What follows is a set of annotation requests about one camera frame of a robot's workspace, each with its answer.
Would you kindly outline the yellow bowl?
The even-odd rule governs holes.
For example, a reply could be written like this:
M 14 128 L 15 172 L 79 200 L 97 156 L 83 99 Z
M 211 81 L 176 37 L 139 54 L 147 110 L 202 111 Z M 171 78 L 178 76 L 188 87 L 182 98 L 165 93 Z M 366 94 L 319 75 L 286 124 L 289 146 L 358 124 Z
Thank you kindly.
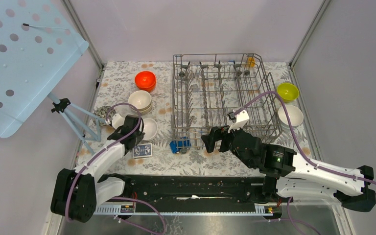
M 286 103 L 296 100 L 300 95 L 298 88 L 291 83 L 279 84 L 277 87 L 277 93 Z

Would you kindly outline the beige bowl with leaf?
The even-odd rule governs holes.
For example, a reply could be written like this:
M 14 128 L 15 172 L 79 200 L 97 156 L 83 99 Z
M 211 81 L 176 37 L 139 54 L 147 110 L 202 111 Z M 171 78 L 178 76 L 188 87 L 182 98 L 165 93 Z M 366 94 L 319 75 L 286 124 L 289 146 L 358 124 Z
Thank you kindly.
M 142 114 L 145 115 L 149 113 L 152 110 L 153 104 L 151 103 L 149 106 L 143 108 L 143 109 L 138 109 L 138 111 Z

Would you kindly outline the orange bowl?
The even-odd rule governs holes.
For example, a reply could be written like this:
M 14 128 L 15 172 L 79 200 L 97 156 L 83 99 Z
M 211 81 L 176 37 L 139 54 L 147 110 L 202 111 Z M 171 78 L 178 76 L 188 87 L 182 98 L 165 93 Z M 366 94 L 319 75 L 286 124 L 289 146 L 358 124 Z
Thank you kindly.
M 156 76 L 151 71 L 141 71 L 135 76 L 135 84 L 143 87 L 149 87 L 156 83 Z
M 140 89 L 140 90 L 143 90 L 143 91 L 147 91 L 147 92 L 152 92 L 154 89 L 155 89 L 155 87 L 156 87 L 156 83 L 154 83 L 154 84 L 152 84 L 151 86 L 149 86 L 149 87 L 143 87 L 143 86 L 139 86 L 139 85 L 137 85 L 137 87 Z

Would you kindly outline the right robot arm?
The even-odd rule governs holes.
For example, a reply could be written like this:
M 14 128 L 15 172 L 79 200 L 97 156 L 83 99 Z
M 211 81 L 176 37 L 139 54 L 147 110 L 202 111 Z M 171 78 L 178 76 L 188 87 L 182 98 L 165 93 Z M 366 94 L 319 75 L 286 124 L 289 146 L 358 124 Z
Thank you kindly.
M 228 126 L 211 128 L 201 140 L 207 152 L 220 142 L 219 152 L 230 151 L 248 168 L 264 174 L 261 195 L 266 201 L 321 198 L 356 212 L 370 212 L 376 205 L 376 193 L 363 181 L 374 178 L 369 166 L 348 169 L 320 161 L 311 165 L 293 149 L 263 143 L 243 129 L 229 130 Z

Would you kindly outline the white bowl back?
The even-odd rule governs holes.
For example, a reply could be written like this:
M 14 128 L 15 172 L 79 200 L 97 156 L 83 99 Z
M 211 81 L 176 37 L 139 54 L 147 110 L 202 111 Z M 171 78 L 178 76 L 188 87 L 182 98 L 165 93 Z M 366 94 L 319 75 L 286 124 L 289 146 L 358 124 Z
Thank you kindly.
M 296 128 L 298 128 L 299 126 L 302 125 L 302 122 L 297 122 L 297 123 L 292 122 L 291 124 L 292 124 L 292 128 L 293 128 L 293 129 L 296 129 Z M 281 127 L 282 127 L 283 130 L 290 130 L 290 127 L 289 127 L 289 123 L 288 123 L 288 122 L 282 122 L 282 121 L 281 121 Z

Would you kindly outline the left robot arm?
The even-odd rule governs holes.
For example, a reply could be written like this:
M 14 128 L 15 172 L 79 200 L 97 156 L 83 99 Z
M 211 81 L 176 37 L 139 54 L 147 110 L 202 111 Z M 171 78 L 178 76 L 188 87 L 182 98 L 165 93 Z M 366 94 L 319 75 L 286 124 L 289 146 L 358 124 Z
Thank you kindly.
M 120 201 L 130 199 L 131 186 L 106 171 L 142 141 L 143 129 L 141 117 L 127 115 L 90 160 L 74 169 L 62 169 L 56 178 L 50 211 L 68 221 L 85 223 L 98 206 L 113 197 Z

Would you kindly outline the grey wire dish rack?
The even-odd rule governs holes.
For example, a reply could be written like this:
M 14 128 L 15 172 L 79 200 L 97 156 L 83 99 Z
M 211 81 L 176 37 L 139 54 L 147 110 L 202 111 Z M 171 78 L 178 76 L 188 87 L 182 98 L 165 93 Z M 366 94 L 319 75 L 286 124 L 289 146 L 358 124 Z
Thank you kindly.
M 255 66 L 246 66 L 254 57 Z M 214 126 L 230 125 L 228 113 L 245 106 L 245 130 L 273 142 L 281 133 L 273 77 L 256 53 L 175 54 L 172 61 L 172 141 L 190 139 L 203 148 L 201 136 Z

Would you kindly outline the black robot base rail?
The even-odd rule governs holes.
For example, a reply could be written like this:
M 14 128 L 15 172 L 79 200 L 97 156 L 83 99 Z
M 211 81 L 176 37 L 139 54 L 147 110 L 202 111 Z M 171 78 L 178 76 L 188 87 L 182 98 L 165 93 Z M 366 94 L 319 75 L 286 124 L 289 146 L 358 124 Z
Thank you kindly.
M 136 212 L 151 212 L 147 202 L 161 214 L 165 213 L 226 213 L 255 212 L 256 204 L 279 206 L 287 201 L 277 195 L 275 180 L 270 177 L 216 177 L 120 175 L 124 191 L 108 202 L 127 202 Z

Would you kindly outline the plain beige bowl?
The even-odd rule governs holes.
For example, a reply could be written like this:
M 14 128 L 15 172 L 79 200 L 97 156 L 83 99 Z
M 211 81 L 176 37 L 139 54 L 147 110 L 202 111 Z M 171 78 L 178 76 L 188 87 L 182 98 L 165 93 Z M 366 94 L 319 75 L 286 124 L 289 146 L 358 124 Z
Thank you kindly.
M 150 106 L 152 103 L 152 97 L 149 92 L 144 90 L 139 90 L 133 92 L 129 98 L 128 103 L 133 105 L 138 110 L 143 110 Z

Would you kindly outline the white bowl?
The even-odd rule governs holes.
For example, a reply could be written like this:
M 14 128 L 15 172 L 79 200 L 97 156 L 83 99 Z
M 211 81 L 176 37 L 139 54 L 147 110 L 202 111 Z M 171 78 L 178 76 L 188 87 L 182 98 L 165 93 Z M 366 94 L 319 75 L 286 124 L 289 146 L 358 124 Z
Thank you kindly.
M 157 122 L 152 119 L 152 118 L 144 118 L 143 119 L 143 124 L 144 124 L 144 127 L 143 127 L 143 133 L 144 133 L 144 136 L 143 136 L 143 140 L 144 141 L 149 141 L 149 140 L 152 140 L 157 132 L 158 132 L 158 124 Z
M 302 122 L 297 122 L 297 123 L 292 122 L 291 124 L 292 124 L 292 128 L 293 128 L 293 129 L 296 129 L 296 128 L 298 128 L 299 126 L 302 125 Z M 290 130 L 290 127 L 289 127 L 289 123 L 288 123 L 288 122 L 282 122 L 282 121 L 281 121 L 281 127 L 282 127 L 283 130 Z
M 302 111 L 296 107 L 296 106 L 293 106 L 293 105 L 285 105 L 286 107 L 286 110 L 287 110 L 287 113 L 288 113 L 288 116 L 289 116 L 289 119 L 292 122 L 294 123 L 297 123 L 297 122 L 302 122 L 304 121 L 304 114 L 302 113 Z M 283 107 L 281 106 L 278 111 L 277 111 L 277 114 L 278 114 L 278 117 L 280 119 L 280 122 L 288 122 L 287 121 L 287 117 L 286 117 L 286 112 L 285 110 L 283 109 Z

